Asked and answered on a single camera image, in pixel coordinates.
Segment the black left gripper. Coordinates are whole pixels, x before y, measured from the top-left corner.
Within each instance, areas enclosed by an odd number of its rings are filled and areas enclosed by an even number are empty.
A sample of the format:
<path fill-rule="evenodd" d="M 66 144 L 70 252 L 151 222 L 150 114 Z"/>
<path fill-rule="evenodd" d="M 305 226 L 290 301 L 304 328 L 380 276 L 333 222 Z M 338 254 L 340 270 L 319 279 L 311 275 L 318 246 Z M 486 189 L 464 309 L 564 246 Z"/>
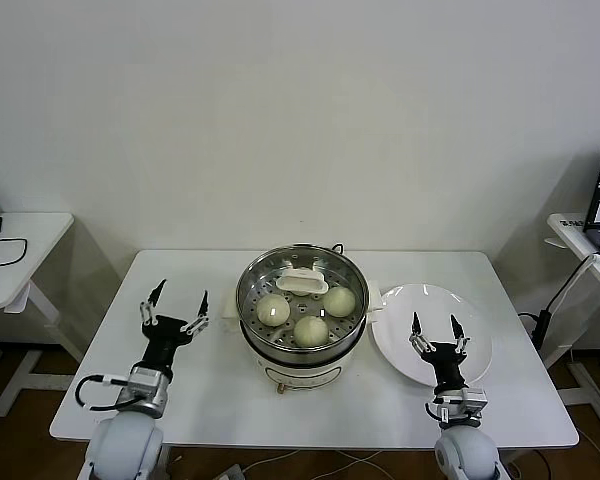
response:
<path fill-rule="evenodd" d="M 204 292 L 196 318 L 189 323 L 164 315 L 156 316 L 154 308 L 165 284 L 166 279 L 163 279 L 147 300 L 140 303 L 141 330 L 148 344 L 139 366 L 151 370 L 171 370 L 177 349 L 190 344 L 209 324 L 208 291 Z"/>

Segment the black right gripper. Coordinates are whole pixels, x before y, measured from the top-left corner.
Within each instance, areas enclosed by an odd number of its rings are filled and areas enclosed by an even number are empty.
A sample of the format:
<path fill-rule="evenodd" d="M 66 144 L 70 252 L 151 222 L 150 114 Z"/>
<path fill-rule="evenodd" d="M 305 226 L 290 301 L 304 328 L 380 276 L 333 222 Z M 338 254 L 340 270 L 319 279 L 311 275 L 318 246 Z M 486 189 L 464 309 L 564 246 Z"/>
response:
<path fill-rule="evenodd" d="M 467 387 L 460 364 L 466 359 L 466 346 L 471 338 L 465 335 L 463 326 L 454 315 L 451 315 L 451 325 L 456 346 L 451 343 L 431 343 L 422 332 L 418 314 L 413 313 L 409 342 L 420 354 L 420 358 L 433 367 L 436 378 L 435 391 L 460 390 Z"/>

